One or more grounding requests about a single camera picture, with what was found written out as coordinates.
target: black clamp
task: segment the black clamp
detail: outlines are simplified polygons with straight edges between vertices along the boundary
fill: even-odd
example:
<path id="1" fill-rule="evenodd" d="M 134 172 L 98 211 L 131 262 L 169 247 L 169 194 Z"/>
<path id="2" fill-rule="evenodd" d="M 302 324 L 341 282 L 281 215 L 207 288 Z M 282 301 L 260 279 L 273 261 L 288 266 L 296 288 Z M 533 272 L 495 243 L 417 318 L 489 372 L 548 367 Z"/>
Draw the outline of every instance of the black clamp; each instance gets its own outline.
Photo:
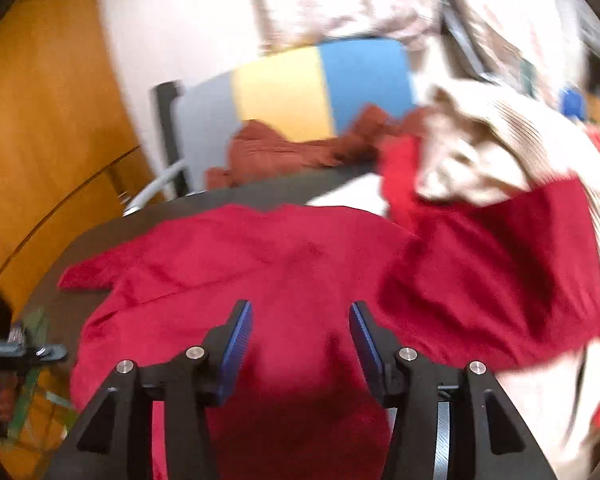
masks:
<path id="1" fill-rule="evenodd" d="M 482 362 L 432 363 L 378 326 L 363 301 L 351 305 L 349 329 L 371 394 L 397 408 L 382 480 L 555 480 Z"/>
<path id="2" fill-rule="evenodd" d="M 11 307 L 0 295 L 0 383 L 17 376 L 22 380 L 32 368 L 51 366 L 66 359 L 62 345 L 37 347 L 27 340 L 21 323 L 11 325 Z M 8 425 L 0 421 L 0 438 L 8 436 Z"/>
<path id="3" fill-rule="evenodd" d="M 238 301 L 227 323 L 171 361 L 120 361 L 61 444 L 46 480 L 152 480 L 152 404 L 164 401 L 167 470 L 172 480 L 217 480 L 205 408 L 233 393 L 253 326 Z"/>

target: rust-colored garment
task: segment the rust-colored garment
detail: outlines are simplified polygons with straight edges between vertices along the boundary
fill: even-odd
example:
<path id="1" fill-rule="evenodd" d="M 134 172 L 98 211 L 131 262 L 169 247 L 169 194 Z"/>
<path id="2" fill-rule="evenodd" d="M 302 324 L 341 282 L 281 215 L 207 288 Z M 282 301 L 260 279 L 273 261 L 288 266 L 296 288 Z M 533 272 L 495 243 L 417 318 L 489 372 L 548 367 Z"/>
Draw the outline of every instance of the rust-colored garment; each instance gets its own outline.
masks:
<path id="1" fill-rule="evenodd" d="M 206 170 L 206 188 L 235 187 L 305 168 L 375 160 L 382 141 L 401 132 L 400 124 L 375 105 L 363 108 L 344 135 L 310 142 L 291 142 L 265 123 L 247 121 L 229 145 L 229 168 Z"/>

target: clothing pile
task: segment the clothing pile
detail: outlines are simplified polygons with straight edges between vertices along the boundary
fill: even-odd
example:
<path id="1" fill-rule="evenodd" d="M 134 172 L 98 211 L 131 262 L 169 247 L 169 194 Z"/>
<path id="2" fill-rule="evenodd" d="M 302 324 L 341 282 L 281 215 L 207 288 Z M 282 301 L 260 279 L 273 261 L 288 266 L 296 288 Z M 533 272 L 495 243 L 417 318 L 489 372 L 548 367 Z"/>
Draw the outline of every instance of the clothing pile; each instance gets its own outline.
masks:
<path id="1" fill-rule="evenodd" d="M 403 130 L 375 105 L 364 107 L 343 135 L 309 142 L 292 142 L 268 124 L 246 121 L 229 143 L 229 167 L 205 171 L 206 188 L 237 187 L 307 168 L 376 160 L 382 143 Z"/>
<path id="2" fill-rule="evenodd" d="M 167 361 L 246 298 L 254 331 L 235 395 L 208 410 L 222 478 L 371 480 L 390 430 L 350 340 L 353 301 L 435 362 L 480 359 L 510 394 L 521 381 L 540 388 L 539 377 L 570 373 L 583 348 L 595 354 L 600 152 L 586 133 L 513 90 L 475 82 L 449 83 L 401 119 L 367 107 L 350 132 L 365 139 L 351 153 L 381 153 L 389 219 L 349 207 L 264 214 L 229 205 L 66 270 L 62 288 L 111 290 L 82 330 L 78 408 L 120 360 Z M 239 145 L 254 139 L 280 142 L 252 122 L 237 149 L 257 155 Z M 267 153 L 268 167 L 288 156 Z M 562 434 L 586 434 L 591 415 L 555 422 Z M 542 428 L 525 418 L 538 438 Z M 153 425 L 160 442 L 161 410 Z M 538 441 L 561 479 L 586 477 L 561 473 L 563 442 Z M 165 478 L 164 446 L 153 454 L 155 478 Z"/>

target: chair backrest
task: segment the chair backrest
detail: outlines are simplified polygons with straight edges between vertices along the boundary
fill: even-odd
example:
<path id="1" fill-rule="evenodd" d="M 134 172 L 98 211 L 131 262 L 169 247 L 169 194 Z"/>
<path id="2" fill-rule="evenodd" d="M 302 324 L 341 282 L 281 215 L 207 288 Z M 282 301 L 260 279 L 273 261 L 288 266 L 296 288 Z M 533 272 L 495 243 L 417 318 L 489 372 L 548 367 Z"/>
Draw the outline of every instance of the chair backrest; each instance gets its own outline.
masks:
<path id="1" fill-rule="evenodd" d="M 347 40 L 260 58 L 189 88 L 172 107 L 191 190 L 226 165 L 242 121 L 261 120 L 294 142 L 344 133 L 363 105 L 399 117 L 413 108 L 407 53 L 393 40 Z"/>
<path id="2" fill-rule="evenodd" d="M 164 152 L 167 156 L 169 166 L 182 158 L 176 143 L 171 104 L 183 93 L 184 88 L 180 81 L 167 81 L 166 83 L 154 86 L 152 89 L 152 98 L 154 99 L 155 109 L 158 112 L 158 120 L 160 121 L 160 129 L 162 131 L 162 143 L 164 144 Z M 183 174 L 179 174 L 173 179 L 173 187 L 176 196 L 185 196 L 189 192 L 189 186 Z"/>

